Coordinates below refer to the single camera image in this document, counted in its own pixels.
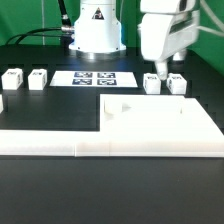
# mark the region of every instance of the white cube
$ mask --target white cube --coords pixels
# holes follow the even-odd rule
[[[143,78],[143,86],[146,94],[160,94],[161,80],[157,74],[146,73]]]
[[[28,77],[30,90],[43,90],[47,83],[47,70],[34,69]]]
[[[3,111],[3,100],[2,100],[2,95],[0,94],[0,113]]]
[[[2,75],[2,88],[16,90],[23,83],[23,70],[20,68],[8,69]]]
[[[180,74],[170,73],[166,86],[172,94],[186,94],[187,81]]]

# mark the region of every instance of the black table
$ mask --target black table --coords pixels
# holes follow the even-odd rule
[[[16,93],[3,92],[8,111],[0,116],[1,129],[96,131],[99,94],[144,94],[142,75],[154,70],[151,63],[142,60],[138,49],[128,49],[128,56],[120,60],[95,64],[75,59],[60,47],[8,46],[0,47],[0,52],[1,74],[14,67],[25,72],[23,88]],[[139,87],[76,90],[48,86],[41,93],[30,93],[26,78],[34,68],[48,69],[50,78],[56,70],[131,71]],[[188,53],[185,63],[170,63],[169,68],[187,79],[186,97],[197,98],[223,131],[224,77],[194,52]],[[169,94],[164,84],[162,94]],[[57,124],[53,119],[43,122],[49,116],[46,111],[51,114],[57,106],[54,96],[61,105],[54,118],[62,118]],[[90,99],[89,109],[86,111],[84,105],[74,116],[89,116],[88,122],[80,125],[82,117],[74,118],[74,125],[69,126],[71,114],[63,117],[71,106],[64,102],[66,96],[74,97],[77,105],[81,97]],[[36,104],[47,109],[41,110]],[[11,113],[12,106],[17,119]],[[31,122],[36,110],[41,116]],[[0,157],[0,223],[222,224],[223,221],[222,158]]]

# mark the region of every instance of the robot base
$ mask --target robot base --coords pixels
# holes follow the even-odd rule
[[[69,54],[78,58],[83,58],[92,61],[112,60],[126,56],[126,49],[109,53],[92,53],[69,49]]]

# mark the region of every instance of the white plastic part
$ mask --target white plastic part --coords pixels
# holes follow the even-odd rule
[[[81,1],[80,17],[75,22],[75,41],[69,48],[84,53],[114,53],[126,49],[121,43],[115,0]]]
[[[43,90],[47,83],[47,70],[34,69],[28,77],[30,90]]]
[[[224,136],[195,99],[112,96],[122,113],[108,115],[101,95],[99,132],[0,130],[0,155],[224,157]]]
[[[17,90],[23,83],[23,70],[20,68],[8,69],[2,75],[2,89]]]
[[[187,81],[180,74],[170,73],[166,86],[172,94],[186,94]]]
[[[122,107],[122,101],[119,96],[116,98],[108,96],[104,102],[105,112],[110,115],[120,114],[122,112]]]
[[[3,107],[2,94],[0,94],[0,114],[3,110],[4,110],[4,107]]]
[[[143,76],[143,86],[146,94],[160,94],[161,81],[157,74],[146,73]]]
[[[196,4],[196,0],[186,1],[184,10],[180,9],[180,4],[181,0],[141,0],[140,8],[142,12],[146,13],[176,14],[192,10]]]

